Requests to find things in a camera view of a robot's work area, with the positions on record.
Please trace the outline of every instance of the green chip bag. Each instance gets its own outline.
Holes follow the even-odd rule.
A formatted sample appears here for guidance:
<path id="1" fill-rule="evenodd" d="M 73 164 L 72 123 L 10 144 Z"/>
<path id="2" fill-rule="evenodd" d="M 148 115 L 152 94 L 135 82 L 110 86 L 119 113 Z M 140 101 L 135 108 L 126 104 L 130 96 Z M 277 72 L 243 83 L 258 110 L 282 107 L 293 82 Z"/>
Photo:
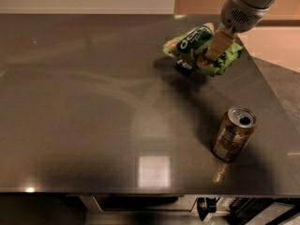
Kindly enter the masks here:
<path id="1" fill-rule="evenodd" d="M 175 37 L 163 46 L 163 51 L 174 58 L 198 69 L 209 76 L 222 75 L 233 61 L 241 56 L 243 48 L 234 44 L 225 51 L 214 63 L 207 67 L 198 66 L 204 58 L 207 48 L 214 36 L 214 25 L 206 23 L 195 27 L 182 36 Z"/>

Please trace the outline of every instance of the can top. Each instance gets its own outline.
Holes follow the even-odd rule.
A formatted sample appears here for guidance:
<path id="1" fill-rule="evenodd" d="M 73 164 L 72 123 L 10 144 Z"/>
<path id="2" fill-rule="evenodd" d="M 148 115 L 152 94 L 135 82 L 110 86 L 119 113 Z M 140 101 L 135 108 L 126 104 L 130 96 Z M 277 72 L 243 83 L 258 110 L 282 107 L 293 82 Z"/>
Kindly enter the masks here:
<path id="1" fill-rule="evenodd" d="M 232 107 L 228 110 L 228 116 L 240 128 L 253 128 L 256 125 L 256 116 L 246 108 Z"/>

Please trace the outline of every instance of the soda can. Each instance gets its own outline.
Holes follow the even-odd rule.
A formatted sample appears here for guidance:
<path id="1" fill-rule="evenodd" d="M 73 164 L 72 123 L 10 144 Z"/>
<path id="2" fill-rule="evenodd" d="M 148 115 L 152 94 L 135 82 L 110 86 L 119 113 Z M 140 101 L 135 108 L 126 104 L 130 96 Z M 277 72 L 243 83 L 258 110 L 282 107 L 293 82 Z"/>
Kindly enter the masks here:
<path id="1" fill-rule="evenodd" d="M 256 116 L 242 107 L 230 108 L 221 120 L 212 151 L 225 161 L 235 161 L 248 144 L 256 127 Z"/>

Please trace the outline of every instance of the chip bag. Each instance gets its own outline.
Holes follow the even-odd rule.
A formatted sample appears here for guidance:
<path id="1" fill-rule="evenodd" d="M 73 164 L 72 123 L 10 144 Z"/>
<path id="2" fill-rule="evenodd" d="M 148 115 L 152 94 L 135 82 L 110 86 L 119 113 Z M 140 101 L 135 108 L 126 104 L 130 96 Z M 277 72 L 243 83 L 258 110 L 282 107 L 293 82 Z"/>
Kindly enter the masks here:
<path id="1" fill-rule="evenodd" d="M 214 25 L 205 23 L 165 43 L 163 51 L 179 59 L 177 68 L 185 74 L 199 70 L 209 76 L 222 75 L 226 68 L 241 56 L 243 47 L 234 42 L 215 62 L 204 67 L 202 61 L 213 36 Z"/>

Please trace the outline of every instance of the metallic table surface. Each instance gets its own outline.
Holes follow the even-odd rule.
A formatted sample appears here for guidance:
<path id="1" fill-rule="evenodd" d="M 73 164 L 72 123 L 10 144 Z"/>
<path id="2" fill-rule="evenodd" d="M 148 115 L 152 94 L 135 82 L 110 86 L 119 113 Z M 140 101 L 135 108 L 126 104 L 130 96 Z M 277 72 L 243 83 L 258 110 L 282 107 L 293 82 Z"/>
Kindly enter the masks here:
<path id="1" fill-rule="evenodd" d="M 0 19 L 0 192 L 300 195 L 299 134 L 247 50 L 189 79 L 162 52 L 218 16 Z M 231 106 L 258 127 L 225 163 L 210 145 Z"/>

